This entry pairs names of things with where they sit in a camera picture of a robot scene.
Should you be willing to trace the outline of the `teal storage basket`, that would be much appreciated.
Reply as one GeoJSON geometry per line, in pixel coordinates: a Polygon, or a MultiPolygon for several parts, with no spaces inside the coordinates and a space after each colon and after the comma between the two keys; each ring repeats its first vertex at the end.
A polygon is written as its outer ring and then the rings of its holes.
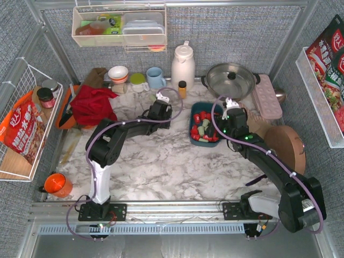
{"type": "Polygon", "coordinates": [[[189,119],[189,139],[190,139],[190,142],[195,146],[213,148],[213,147],[216,147],[221,142],[221,139],[215,142],[202,142],[202,141],[196,141],[191,137],[192,127],[195,125],[194,115],[199,114],[201,111],[210,113],[212,110],[212,106],[213,106],[213,103],[210,103],[210,102],[196,102],[191,107],[190,119],[189,119]]]}

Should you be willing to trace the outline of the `red cloth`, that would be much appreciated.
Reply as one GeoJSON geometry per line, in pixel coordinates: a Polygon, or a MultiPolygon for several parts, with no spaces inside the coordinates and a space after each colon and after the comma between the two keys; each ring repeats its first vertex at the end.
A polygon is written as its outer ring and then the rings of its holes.
{"type": "Polygon", "coordinates": [[[84,126],[95,126],[105,118],[117,121],[117,116],[110,104],[110,99],[116,97],[118,95],[108,88],[96,89],[82,85],[70,103],[76,122],[84,126]]]}

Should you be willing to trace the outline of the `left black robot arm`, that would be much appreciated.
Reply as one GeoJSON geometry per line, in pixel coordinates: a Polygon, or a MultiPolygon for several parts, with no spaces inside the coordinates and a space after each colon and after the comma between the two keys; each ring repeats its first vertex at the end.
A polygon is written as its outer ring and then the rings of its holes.
{"type": "Polygon", "coordinates": [[[91,190],[85,204],[91,214],[104,218],[110,212],[110,170],[119,158],[126,139],[151,135],[168,129],[172,115],[170,104],[156,100],[136,120],[114,122],[103,119],[86,145],[87,162],[91,165],[91,190]]]}

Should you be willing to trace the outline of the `stainless steel pot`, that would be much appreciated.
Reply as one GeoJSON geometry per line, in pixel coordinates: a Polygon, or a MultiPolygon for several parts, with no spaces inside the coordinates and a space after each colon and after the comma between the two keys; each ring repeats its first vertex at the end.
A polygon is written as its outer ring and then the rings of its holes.
{"type": "Polygon", "coordinates": [[[228,97],[237,102],[250,95],[261,82],[259,74],[236,63],[217,64],[200,80],[214,97],[223,96],[223,100],[228,97]]]}

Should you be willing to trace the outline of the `white orange striped bowl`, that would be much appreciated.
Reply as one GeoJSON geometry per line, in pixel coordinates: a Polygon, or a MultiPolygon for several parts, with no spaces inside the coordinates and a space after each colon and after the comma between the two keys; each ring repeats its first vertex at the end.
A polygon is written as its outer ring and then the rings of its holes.
{"type": "Polygon", "coordinates": [[[125,66],[114,66],[108,71],[113,83],[124,83],[128,79],[128,69],[125,66]]]}

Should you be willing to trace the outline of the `round wooden board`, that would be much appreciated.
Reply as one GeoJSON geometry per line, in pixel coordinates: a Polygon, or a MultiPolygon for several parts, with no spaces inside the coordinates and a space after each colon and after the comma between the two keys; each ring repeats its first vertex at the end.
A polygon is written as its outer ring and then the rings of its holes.
{"type": "Polygon", "coordinates": [[[273,126],[267,130],[264,141],[277,157],[295,172],[304,175],[306,168],[305,146],[290,126],[273,126]]]}

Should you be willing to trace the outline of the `white thermos jug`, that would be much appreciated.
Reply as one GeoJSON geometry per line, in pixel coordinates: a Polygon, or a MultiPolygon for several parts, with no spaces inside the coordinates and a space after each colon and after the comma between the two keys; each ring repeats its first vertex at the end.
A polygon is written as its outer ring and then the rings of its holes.
{"type": "Polygon", "coordinates": [[[171,84],[178,89],[180,81],[185,81],[186,89],[191,90],[195,83],[196,64],[194,51],[189,45],[189,41],[175,48],[174,58],[171,64],[171,84]]]}

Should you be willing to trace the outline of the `orange tray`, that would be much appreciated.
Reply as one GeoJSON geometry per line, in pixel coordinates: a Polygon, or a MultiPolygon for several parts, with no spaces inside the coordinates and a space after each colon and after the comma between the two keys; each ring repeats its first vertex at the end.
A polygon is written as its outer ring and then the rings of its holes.
{"type": "Polygon", "coordinates": [[[80,85],[73,85],[73,90],[69,87],[66,91],[62,105],[57,116],[55,127],[60,130],[68,130],[76,126],[76,120],[73,116],[72,108],[70,107],[70,102],[73,100],[74,96],[78,93],[80,85]]]}

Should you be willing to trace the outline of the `silver lidded jar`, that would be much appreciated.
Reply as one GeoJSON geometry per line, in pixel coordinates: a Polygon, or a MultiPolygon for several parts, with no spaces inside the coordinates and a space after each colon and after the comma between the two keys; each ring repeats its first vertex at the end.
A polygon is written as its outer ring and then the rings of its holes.
{"type": "Polygon", "coordinates": [[[55,81],[53,79],[46,79],[42,82],[42,87],[48,88],[52,92],[57,92],[58,88],[59,88],[59,84],[57,83],[57,81],[55,81]]]}

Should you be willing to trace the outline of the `green packaged item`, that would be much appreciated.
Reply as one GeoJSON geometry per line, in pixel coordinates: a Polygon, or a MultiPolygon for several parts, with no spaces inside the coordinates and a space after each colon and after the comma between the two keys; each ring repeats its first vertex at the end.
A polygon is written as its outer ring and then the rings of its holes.
{"type": "Polygon", "coordinates": [[[123,21],[121,15],[104,14],[97,16],[98,21],[108,22],[108,27],[104,30],[103,35],[119,35],[122,34],[123,21]]]}

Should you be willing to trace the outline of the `red seasoning bag right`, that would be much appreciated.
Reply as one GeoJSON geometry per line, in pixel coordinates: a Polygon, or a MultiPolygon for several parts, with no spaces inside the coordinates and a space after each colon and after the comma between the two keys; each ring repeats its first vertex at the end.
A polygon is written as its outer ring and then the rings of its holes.
{"type": "Polygon", "coordinates": [[[306,55],[343,131],[343,20],[338,14],[308,47],[306,55]]]}

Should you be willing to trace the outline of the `red seasoning bag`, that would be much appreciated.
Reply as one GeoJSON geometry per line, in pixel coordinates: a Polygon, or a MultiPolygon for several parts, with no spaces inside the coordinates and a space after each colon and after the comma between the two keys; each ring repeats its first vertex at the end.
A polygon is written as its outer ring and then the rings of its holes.
{"type": "Polygon", "coordinates": [[[1,142],[33,165],[45,133],[38,120],[33,92],[22,96],[1,122],[1,142]]]}
{"type": "Polygon", "coordinates": [[[306,55],[343,131],[343,20],[338,14],[308,47],[306,55]]]}

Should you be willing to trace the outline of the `red seasoning bag left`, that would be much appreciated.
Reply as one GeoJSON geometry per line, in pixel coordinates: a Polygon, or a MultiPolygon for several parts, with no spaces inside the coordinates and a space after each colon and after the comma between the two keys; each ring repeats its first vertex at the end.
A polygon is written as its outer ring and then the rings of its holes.
{"type": "Polygon", "coordinates": [[[38,120],[33,92],[22,96],[1,122],[1,142],[33,165],[45,133],[38,120]]]}

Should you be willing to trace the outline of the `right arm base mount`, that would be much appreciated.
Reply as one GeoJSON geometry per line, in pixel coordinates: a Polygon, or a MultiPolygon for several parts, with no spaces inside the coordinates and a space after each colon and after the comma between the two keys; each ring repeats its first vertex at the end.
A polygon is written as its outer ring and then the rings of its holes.
{"type": "Polygon", "coordinates": [[[269,220],[272,216],[252,211],[249,207],[242,207],[239,202],[221,203],[224,220],[269,220]]]}

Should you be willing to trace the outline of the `cream wall basket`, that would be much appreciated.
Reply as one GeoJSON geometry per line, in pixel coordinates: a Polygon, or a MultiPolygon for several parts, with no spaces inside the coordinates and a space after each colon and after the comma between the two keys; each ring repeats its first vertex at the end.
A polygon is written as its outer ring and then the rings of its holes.
{"type": "Polygon", "coordinates": [[[71,36],[80,47],[155,51],[167,45],[166,10],[164,4],[76,6],[71,36]]]}

